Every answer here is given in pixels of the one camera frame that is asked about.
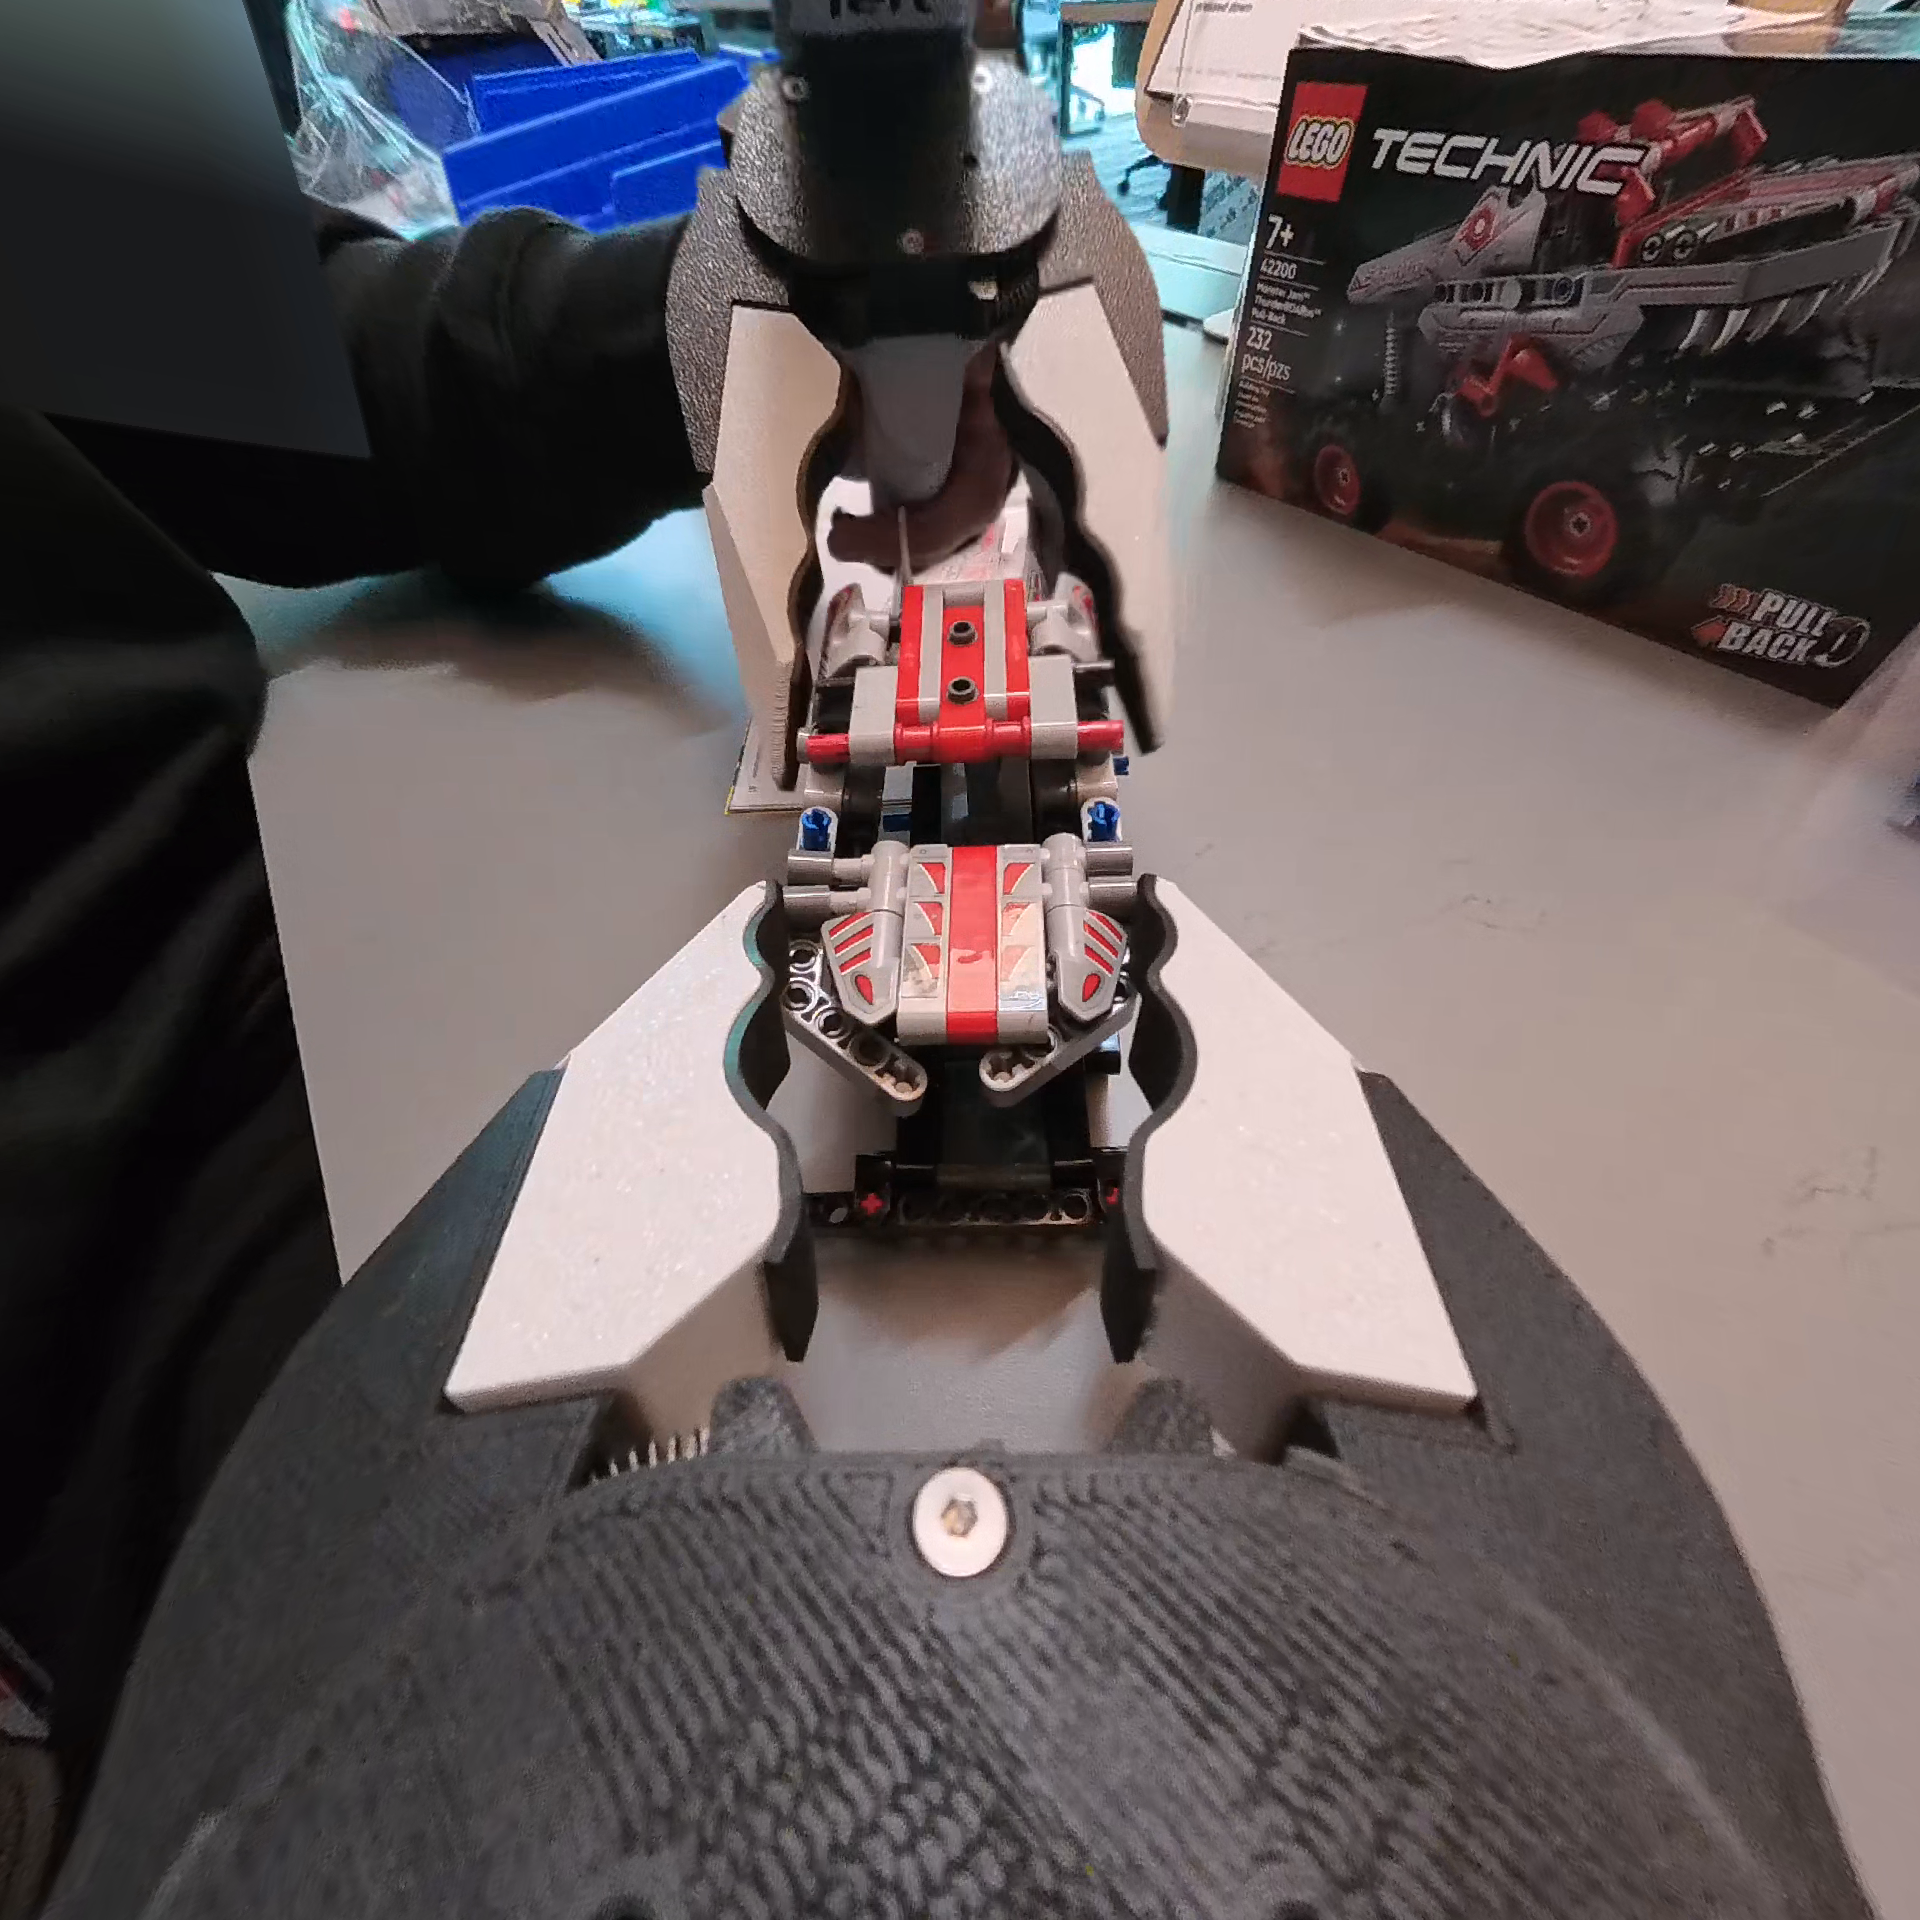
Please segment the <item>person's left hand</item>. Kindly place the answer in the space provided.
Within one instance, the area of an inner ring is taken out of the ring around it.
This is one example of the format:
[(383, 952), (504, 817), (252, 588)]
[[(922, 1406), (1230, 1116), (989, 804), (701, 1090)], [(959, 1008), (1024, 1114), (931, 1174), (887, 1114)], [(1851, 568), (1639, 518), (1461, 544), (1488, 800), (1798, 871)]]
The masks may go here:
[(852, 451), (870, 505), (831, 516), (831, 561), (925, 573), (996, 524), (1019, 477), (996, 374), (996, 345), (940, 373), (910, 373), (901, 359), (856, 368)]

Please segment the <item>black toy truck box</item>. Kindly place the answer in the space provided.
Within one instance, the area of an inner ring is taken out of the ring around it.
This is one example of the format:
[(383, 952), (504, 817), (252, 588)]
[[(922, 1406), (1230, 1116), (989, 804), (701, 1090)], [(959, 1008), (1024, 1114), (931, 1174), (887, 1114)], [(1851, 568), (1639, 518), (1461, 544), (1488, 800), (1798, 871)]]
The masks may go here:
[(1215, 471), (1818, 708), (1916, 630), (1916, 5), (1309, 30)]

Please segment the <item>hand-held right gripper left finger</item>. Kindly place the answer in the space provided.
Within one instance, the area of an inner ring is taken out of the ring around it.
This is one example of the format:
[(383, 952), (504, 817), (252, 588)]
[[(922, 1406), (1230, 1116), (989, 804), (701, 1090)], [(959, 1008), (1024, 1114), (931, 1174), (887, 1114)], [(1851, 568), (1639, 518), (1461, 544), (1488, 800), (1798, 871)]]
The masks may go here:
[(801, 1152), (770, 1112), (793, 1059), (780, 891), (744, 889), (563, 1066), (445, 1383), (469, 1414), (613, 1394), (705, 1422), (804, 1361), (819, 1269)]

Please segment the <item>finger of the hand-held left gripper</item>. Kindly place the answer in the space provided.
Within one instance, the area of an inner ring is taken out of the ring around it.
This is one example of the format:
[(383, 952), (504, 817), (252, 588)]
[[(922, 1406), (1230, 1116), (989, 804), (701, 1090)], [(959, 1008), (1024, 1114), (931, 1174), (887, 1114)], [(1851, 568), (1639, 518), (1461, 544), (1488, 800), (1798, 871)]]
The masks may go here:
[(1041, 297), (1003, 350), (994, 401), (1035, 490), (1043, 573), (1093, 588), (1127, 722), (1152, 754), (1179, 655), (1167, 448), (1096, 290)]
[(819, 574), (809, 473), (843, 409), (843, 365), (793, 312), (733, 307), (709, 537), (763, 773), (783, 795), (801, 781), (804, 588)]

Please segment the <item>cardboard box with paper sheet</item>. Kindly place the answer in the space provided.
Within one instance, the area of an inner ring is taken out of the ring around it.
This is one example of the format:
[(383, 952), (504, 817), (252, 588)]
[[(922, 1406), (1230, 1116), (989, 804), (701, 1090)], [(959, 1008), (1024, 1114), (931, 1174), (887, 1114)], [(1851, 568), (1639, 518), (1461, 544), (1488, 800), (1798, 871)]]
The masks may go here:
[(1265, 181), (1287, 128), (1289, 59), (1311, 47), (1362, 44), (1382, 33), (1412, 47), (1433, 22), (1468, 62), (1512, 38), (1527, 5), (1164, 3), (1148, 18), (1137, 124), (1162, 161), (1204, 175)]

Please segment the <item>person's black clothed torso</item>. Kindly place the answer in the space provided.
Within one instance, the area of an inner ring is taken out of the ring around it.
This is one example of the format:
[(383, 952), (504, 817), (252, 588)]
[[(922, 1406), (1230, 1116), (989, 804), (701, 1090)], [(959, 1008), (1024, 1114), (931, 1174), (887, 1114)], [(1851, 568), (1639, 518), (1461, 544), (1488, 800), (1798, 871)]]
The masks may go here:
[(166, 1570), (341, 1288), (213, 574), (4, 407), (4, 1772), (85, 1804)]

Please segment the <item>person's left forearm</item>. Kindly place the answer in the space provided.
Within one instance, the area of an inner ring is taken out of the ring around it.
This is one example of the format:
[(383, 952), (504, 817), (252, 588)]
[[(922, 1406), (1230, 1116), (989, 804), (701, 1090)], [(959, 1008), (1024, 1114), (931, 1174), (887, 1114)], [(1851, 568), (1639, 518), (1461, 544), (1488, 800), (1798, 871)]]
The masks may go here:
[(367, 461), (53, 419), (188, 563), (276, 588), (432, 568), (506, 595), (701, 500), (667, 328), (685, 217), (591, 232), (515, 206), (400, 238), (309, 210)]

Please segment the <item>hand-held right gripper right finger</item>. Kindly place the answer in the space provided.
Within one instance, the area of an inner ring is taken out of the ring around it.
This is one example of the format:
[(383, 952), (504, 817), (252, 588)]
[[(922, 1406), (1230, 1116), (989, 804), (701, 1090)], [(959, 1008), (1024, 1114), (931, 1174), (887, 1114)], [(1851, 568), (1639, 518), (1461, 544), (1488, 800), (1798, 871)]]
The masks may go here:
[(1164, 877), (1141, 881), (1131, 971), (1112, 1358), (1218, 1428), (1304, 1402), (1467, 1414), (1476, 1378), (1350, 1051)]

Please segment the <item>clear plastic bag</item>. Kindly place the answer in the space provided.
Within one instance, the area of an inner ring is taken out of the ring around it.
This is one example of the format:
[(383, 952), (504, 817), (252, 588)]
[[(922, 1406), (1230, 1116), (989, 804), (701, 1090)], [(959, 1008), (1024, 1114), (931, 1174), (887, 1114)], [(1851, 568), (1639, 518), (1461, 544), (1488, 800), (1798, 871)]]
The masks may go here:
[(603, 59), (563, 3), (289, 3), (276, 22), (301, 188), (400, 236), (458, 223), (442, 161), (480, 133), (476, 77)]

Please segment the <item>white desk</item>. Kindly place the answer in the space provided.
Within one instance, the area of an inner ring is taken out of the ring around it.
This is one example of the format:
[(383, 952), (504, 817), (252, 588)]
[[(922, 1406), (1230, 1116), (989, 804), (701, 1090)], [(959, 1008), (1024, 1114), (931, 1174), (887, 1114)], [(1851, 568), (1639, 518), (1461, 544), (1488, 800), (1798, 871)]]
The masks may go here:
[[(1668, 1404), (1861, 1877), (1916, 1917), (1916, 655), (1823, 712), (1215, 482), (1164, 337), (1169, 744), (1127, 823)], [(768, 869), (699, 515), (524, 602), (239, 586), (341, 1263)]]

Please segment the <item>blue storage bin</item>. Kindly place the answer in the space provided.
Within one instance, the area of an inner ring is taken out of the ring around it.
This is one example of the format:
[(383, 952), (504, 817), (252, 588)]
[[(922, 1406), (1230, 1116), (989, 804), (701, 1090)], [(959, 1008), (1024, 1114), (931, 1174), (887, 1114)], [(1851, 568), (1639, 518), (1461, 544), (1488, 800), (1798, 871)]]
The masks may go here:
[(409, 34), (373, 82), (377, 109), (419, 141), (451, 219), (542, 210), (605, 232), (686, 212), (724, 161), (723, 118), (770, 55), (709, 48), (683, 18), (637, 18), (624, 50), (565, 59), (558, 30)]

